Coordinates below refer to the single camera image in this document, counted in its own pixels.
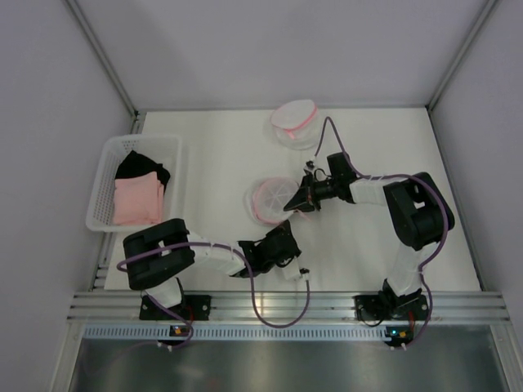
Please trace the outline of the pink-trimmed mesh laundry bag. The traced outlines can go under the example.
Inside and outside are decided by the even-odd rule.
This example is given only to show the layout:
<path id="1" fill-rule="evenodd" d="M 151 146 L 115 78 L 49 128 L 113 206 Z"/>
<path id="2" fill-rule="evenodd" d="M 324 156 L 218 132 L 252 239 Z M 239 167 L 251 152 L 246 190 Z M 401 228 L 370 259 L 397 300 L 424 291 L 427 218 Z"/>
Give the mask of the pink-trimmed mesh laundry bag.
<path id="1" fill-rule="evenodd" d="M 280 144 L 293 150 L 315 148 L 320 140 L 320 111 L 313 100 L 294 100 L 275 109 L 269 122 Z"/>

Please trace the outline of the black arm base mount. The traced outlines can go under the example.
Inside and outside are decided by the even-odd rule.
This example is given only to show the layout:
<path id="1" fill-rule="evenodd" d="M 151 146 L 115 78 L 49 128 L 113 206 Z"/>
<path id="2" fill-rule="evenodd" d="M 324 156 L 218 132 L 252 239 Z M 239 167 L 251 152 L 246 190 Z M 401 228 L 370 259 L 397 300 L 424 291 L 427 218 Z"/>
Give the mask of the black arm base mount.
<path id="1" fill-rule="evenodd" d="M 385 321 L 423 321 L 428 310 L 427 298 L 420 291 L 407 296 L 380 291 L 355 297 L 357 320 L 371 327 Z"/>

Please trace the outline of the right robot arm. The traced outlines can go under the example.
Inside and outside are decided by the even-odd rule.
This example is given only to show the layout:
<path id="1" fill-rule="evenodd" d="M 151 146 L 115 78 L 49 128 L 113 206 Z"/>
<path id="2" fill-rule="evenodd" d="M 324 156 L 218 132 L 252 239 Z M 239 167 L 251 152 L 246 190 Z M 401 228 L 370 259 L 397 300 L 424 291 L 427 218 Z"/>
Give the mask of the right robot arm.
<path id="1" fill-rule="evenodd" d="M 400 240 L 396 263 L 384 279 L 381 292 L 393 300 L 411 301 L 421 294 L 422 264 L 441 248 L 446 234 L 454 227 L 454 214 L 431 176 L 419 172 L 414 176 L 379 176 L 365 178 L 356 173 L 347 154 L 327 157 L 330 173 L 323 180 L 312 161 L 297 192 L 284 210 L 314 212 L 321 202 L 338 198 L 351 204 L 386 207 Z"/>

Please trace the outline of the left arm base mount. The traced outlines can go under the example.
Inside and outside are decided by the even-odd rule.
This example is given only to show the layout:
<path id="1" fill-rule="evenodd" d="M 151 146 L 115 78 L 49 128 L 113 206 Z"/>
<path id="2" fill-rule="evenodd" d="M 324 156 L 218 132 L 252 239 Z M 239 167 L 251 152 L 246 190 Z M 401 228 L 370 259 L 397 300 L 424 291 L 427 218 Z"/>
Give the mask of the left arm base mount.
<path id="1" fill-rule="evenodd" d="M 142 321 L 177 321 L 177 318 L 161 310 L 158 304 L 167 308 L 166 305 L 160 302 L 158 296 L 151 299 L 149 295 L 143 295 L 138 318 Z M 183 296 L 181 303 L 170 307 L 169 310 L 189 322 L 208 321 L 211 304 L 212 297 L 209 295 L 188 295 Z"/>

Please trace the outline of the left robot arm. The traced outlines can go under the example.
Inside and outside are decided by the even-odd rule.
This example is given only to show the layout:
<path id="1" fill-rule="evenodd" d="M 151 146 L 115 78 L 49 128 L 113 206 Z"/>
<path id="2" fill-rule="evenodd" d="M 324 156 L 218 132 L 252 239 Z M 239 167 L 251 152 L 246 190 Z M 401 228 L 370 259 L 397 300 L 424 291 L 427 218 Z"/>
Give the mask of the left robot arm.
<path id="1" fill-rule="evenodd" d="M 125 259 L 117 270 L 127 274 L 129 287 L 167 309 L 184 302 L 178 275 L 193 267 L 231 278 L 256 278 L 275 267 L 287 280 L 306 279 L 309 274 L 297 262 L 302 251 L 287 220 L 262 239 L 228 245 L 191 233 L 182 219 L 171 219 L 127 236 L 123 249 Z"/>

